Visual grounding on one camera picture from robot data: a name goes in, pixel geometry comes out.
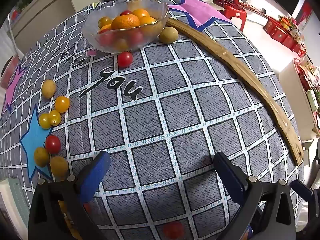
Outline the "tan longan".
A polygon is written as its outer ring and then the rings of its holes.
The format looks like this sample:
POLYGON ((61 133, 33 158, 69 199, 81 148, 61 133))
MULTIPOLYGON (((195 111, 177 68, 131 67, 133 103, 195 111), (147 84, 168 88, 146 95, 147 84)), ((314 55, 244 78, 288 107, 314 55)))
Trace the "tan longan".
POLYGON ((48 151, 44 147, 37 147, 34 151, 34 161, 38 167, 45 167, 50 162, 48 151))
POLYGON ((63 178, 67 174, 68 163, 63 157, 55 156, 50 161, 50 168, 53 176, 63 178))
POLYGON ((45 99, 51 99, 56 92, 56 83, 53 80, 44 80, 41 92, 45 99))
POLYGON ((165 27, 159 35, 159 40, 164 44, 171 44, 178 39, 178 36, 179 33, 175 28, 165 27))

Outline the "red cherry tomato front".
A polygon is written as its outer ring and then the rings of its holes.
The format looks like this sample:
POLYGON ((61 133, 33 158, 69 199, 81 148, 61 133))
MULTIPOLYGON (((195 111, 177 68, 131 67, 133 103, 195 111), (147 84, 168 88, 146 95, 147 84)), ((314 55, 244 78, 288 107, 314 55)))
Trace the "red cherry tomato front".
POLYGON ((163 226, 163 233, 168 239, 182 239, 184 237, 184 226, 179 221, 173 221, 163 226))

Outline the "red cherry tomato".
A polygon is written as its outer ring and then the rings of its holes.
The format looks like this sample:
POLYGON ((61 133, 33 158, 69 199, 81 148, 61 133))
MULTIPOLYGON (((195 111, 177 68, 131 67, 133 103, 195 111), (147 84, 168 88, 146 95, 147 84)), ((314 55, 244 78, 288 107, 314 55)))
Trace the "red cherry tomato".
POLYGON ((184 226, 179 221, 173 221, 163 226, 163 233, 168 239, 182 239, 184 237, 184 226))
POLYGON ((61 150, 61 141, 55 135, 49 135, 45 141, 45 149, 50 154, 58 154, 61 150))
POLYGON ((117 62, 120 69, 127 68, 133 62, 133 56, 130 52, 124 51, 118 55, 117 62))

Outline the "yellow cherry tomato right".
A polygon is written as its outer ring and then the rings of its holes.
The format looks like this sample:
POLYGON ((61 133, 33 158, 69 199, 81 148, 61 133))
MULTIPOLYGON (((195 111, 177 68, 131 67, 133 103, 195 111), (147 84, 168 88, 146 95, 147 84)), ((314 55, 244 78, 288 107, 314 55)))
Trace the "yellow cherry tomato right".
POLYGON ((49 121, 52 126, 58 126, 61 122, 61 115, 57 110, 51 110, 49 112, 49 121))

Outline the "yellow cherry tomato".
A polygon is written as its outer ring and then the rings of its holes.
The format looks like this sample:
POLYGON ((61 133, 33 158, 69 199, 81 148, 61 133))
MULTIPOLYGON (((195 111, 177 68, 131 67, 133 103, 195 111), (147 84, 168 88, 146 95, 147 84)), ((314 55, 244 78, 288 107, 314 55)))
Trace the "yellow cherry tomato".
POLYGON ((42 113, 39 116, 39 124, 45 130, 48 130, 51 128, 52 125, 50 123, 50 116, 48 113, 42 113))
POLYGON ((61 122, 61 115, 57 110, 51 110, 49 112, 49 121, 52 126, 58 126, 61 122))

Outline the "yellow cherry tomato left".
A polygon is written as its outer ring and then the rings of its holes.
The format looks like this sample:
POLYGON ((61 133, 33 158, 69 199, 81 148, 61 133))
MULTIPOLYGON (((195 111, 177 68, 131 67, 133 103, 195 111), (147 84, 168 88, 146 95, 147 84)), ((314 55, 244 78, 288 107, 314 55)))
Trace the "yellow cherry tomato left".
POLYGON ((50 116, 48 113, 42 113, 39 116, 39 124, 45 130, 48 130, 51 128, 52 125, 50 123, 50 116))

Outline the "white square tray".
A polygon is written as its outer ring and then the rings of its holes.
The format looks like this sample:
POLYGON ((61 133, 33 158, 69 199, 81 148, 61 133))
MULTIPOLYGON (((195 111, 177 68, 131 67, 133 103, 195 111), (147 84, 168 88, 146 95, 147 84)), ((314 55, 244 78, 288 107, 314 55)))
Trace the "white square tray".
POLYGON ((7 178, 1 181, 1 211, 20 239, 28 239, 29 207, 20 181, 7 178))

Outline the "orange cherry tomato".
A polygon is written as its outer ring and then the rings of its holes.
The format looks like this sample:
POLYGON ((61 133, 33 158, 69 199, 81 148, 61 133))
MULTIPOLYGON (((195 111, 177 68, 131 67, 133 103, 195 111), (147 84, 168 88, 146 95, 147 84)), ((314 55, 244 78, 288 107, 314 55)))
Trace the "orange cherry tomato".
POLYGON ((65 113, 70 107, 70 100, 65 96, 58 96, 55 100, 55 110, 65 113))

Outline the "grey checkered tablecloth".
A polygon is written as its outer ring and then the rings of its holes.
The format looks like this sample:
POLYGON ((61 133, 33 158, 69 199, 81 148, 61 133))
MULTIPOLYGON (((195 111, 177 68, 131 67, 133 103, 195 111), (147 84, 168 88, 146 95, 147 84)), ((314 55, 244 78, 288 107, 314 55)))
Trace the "grey checkered tablecloth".
MULTIPOLYGON (((118 54, 99 51, 83 37, 93 10, 85 7, 39 39, 14 72, 1 110, 1 181, 16 178, 29 207, 28 239, 168 239, 163 226, 179 221, 182 239, 298 239, 299 200, 290 189, 303 181, 269 111, 236 74, 179 33, 159 36, 118 54), (56 83, 51 99, 44 80, 56 83), (70 100, 61 122, 45 130, 39 116, 70 100), (61 141, 65 177, 50 162, 38 167, 37 147, 49 135, 61 141), (111 165, 92 199, 76 193, 80 171, 100 151, 111 165), (245 202, 232 201, 213 157, 223 152, 247 176, 245 202)), ((251 41, 225 16, 200 0, 167 3, 168 19, 210 37, 243 62, 297 124, 278 78, 251 41)))

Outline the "red cherry tomato near bowl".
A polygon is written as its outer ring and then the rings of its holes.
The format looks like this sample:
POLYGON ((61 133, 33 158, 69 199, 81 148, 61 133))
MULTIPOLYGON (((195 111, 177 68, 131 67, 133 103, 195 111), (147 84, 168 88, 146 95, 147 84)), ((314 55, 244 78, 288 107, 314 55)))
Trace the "red cherry tomato near bowl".
POLYGON ((127 68, 133 62, 133 56, 130 52, 124 51, 118 55, 117 62, 120 69, 127 68))

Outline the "curved wooden stick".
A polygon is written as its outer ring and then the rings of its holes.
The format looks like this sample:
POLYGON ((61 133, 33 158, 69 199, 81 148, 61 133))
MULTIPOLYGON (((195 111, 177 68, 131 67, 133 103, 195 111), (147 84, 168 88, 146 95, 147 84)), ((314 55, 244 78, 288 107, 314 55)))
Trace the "curved wooden stick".
POLYGON ((272 116, 274 123, 290 150, 295 165, 299 166, 302 164, 303 148, 294 127, 283 109, 274 101, 256 75, 221 44, 185 23, 170 18, 167 20, 167 26, 176 28, 178 32, 202 46, 210 53, 210 55, 214 56, 218 61, 236 74, 238 79, 250 87, 263 102, 269 111, 270 116, 272 116))

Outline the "clear glass fruit bowl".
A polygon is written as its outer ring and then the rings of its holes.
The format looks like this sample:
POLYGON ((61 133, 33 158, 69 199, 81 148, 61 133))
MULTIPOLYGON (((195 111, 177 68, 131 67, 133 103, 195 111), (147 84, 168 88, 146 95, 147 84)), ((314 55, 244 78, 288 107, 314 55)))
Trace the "clear glass fruit bowl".
POLYGON ((169 7, 158 0, 131 0, 93 10, 81 31, 93 48, 110 54, 134 51, 154 41, 169 7))

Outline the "tan longan beside bowl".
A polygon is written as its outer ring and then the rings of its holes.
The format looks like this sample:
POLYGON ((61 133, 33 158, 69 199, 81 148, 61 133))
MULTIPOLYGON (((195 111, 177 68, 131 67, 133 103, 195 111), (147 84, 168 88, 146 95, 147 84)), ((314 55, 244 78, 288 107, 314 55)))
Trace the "tan longan beside bowl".
POLYGON ((159 40, 164 44, 171 44, 178 39, 178 36, 179 33, 175 28, 165 27, 159 35, 159 40))

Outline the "large orange mandarin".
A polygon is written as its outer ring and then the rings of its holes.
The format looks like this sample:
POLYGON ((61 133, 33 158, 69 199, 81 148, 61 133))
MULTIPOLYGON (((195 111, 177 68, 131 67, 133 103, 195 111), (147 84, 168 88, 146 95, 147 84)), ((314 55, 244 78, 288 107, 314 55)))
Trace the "large orange mandarin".
POLYGON ((131 29, 140 26, 139 18, 134 14, 120 15, 113 19, 111 27, 116 29, 131 29))

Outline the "red plastic stool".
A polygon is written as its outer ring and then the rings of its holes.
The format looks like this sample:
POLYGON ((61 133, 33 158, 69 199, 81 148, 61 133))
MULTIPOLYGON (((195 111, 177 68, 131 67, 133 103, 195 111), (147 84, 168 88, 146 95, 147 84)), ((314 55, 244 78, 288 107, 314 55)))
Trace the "red plastic stool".
POLYGON ((241 20, 240 30, 244 30, 244 26, 247 20, 247 12, 239 6, 239 0, 217 0, 221 3, 221 7, 224 8, 223 15, 231 20, 232 18, 238 18, 241 20))

